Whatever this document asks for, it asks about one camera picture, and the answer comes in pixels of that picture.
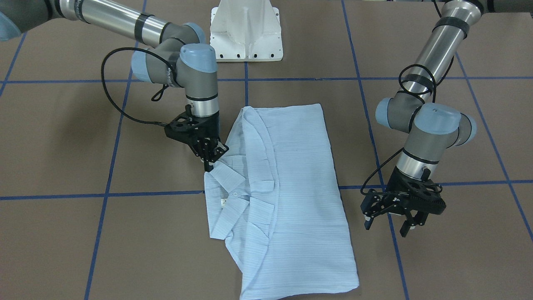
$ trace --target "robotic arm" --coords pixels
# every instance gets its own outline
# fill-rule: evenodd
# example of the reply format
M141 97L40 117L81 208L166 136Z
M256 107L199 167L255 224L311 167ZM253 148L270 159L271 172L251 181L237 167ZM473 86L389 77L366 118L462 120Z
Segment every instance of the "robotic arm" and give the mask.
M366 195L361 211L367 230L379 215L405 215L400 229L405 237L410 229L424 225L429 214L439 215L446 208L442 187L431 178L445 149L469 142L477 127L472 117L434 103L435 92L469 28L487 12L533 12L533 1L447 1L415 64L400 73L401 78L409 71L400 79L401 90L378 104L378 123L409 136L397 152L400 157L385 191L361 189ZM430 96L433 101L426 102Z
M185 112L163 124L165 134L189 145L205 171L212 170L228 147L219 134L215 51L205 44L198 25L176 25L109 0L0 0L0 40L55 18L94 24L154 47L134 52L133 74L142 81L185 88Z

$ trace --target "folded shirt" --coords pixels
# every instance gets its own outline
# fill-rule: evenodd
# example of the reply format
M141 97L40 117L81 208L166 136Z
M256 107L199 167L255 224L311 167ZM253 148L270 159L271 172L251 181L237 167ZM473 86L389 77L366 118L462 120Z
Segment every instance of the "folded shirt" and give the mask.
M243 108L205 173L209 235L243 273L241 300L359 286L319 104Z

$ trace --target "blue joint cap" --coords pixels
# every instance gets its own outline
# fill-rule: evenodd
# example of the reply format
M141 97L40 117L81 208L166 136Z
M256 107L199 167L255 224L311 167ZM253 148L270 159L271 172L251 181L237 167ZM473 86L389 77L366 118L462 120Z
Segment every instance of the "blue joint cap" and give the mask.
M200 41L200 43L205 44L205 33L200 26L195 23L185 23L184 25L192 28L192 30L194 30L196 35L198 36L198 40Z
M132 72L140 81L152 82L146 66L146 53L134 51L132 55Z
M0 12L0 41L5 42L22 34L19 27L6 15Z
M436 103L426 103L415 117L415 125L422 131L433 135L447 135L459 128L461 113Z
M470 136L469 136L468 140L466 140L466 142L462 143L461 146L466 144L466 143L468 143L469 141L471 141L475 137L476 133L478 133L478 125L476 124L474 118L472 118L471 115L467 115L467 114L463 114L463 115L465 115L465 117L470 121L470 125L472 126L472 130L470 131Z
M385 127L388 127L390 128L391 126L389 125L389 117L387 116L387 111L389 110L389 101L391 100L391 98L383 98L383 100L381 100L379 102L379 104L377 105L377 108L376 108L376 121L385 126Z
M180 59L194 70L204 73L217 71L215 49L208 44L187 44L181 47Z

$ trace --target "white mounting base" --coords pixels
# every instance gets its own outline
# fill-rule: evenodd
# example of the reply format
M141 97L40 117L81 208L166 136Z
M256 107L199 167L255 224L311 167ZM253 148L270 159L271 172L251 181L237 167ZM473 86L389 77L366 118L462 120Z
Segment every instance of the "white mounting base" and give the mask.
M270 0L221 0L211 10L209 42L216 61L279 61L279 10Z

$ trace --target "brown tile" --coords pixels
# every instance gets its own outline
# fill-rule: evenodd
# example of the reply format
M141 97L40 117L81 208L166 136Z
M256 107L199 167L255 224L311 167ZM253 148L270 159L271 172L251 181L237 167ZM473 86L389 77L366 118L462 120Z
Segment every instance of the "brown tile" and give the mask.
M230 300L240 281L203 194L109 199L91 299Z
M371 115L372 131L376 141L379 160L383 163L396 150L403 147L407 134L391 130L376 122L377 104L385 97L394 97L398 81L363 81L368 111ZM483 127L465 80L444 80L437 89L437 103L444 104L474 117L478 133L468 144L447 149L439 163L433 180L435 182L505 180L490 139ZM385 183L389 180L397 159L383 168Z
M133 83L126 112L148 121L169 122L185 111L183 89L168 89L163 99L150 98L160 86ZM244 83L220 82L221 139L226 141L231 126L244 106ZM165 136L155 125L122 123L112 192L190 191L204 189L204 167L189 146Z
M198 24L209 39L211 26L211 9L217 7L220 0L149 0L146 11L163 20L181 25L187 22ZM244 78L242 62L219 62L219 78Z
M520 202L520 206L526 216L529 226L533 226L533 184L513 184L514 191Z
M468 76L533 76L529 13L487 13L459 47Z
M356 81L249 83L253 107L322 105L339 185L361 185L376 168L360 95ZM370 182L378 183L376 178Z
M1 101L1 195L105 191L119 114L100 84L8 84Z
M376 219L370 231L366 231L363 226L365 219L359 208L362 201L359 191L341 191L341 197L356 257L359 287L342 294L300 295L286 299L403 299L403 287L387 217Z
M0 80L2 81L5 79L5 76L9 71L9 66L11 65L11 61L20 44L20 40L21 37L0 43L0 51L2 52L2 59L0 60Z
M444 213L398 240L410 298L528 299L533 244L509 186L447 189Z
M142 9L142 0L121 4ZM54 19L28 32L11 80L99 80L100 64L111 50L135 41L81 21ZM127 79L131 52L118 53L106 66L108 79Z
M339 1L272 1L279 9L283 60L249 64L250 78L355 77Z
M398 77L414 64L439 20L432 3L345 2L362 77ZM449 76L463 76L454 64Z
M0 201L0 297L83 299L102 199Z
M471 80L490 133L512 180L531 179L533 80Z

